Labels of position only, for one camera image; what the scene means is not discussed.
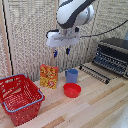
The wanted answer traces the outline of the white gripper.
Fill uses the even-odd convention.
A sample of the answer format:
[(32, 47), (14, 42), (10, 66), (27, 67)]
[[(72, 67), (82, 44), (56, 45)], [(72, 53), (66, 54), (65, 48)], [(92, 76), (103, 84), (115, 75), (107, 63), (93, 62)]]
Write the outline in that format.
[[(55, 29), (50, 30), (46, 34), (47, 41), (46, 45), (48, 47), (54, 48), (53, 54), (54, 58), (57, 57), (57, 50), (55, 47), (74, 45), (79, 42), (79, 28), (70, 28), (70, 29)], [(71, 46), (66, 48), (66, 55), (69, 55)]]

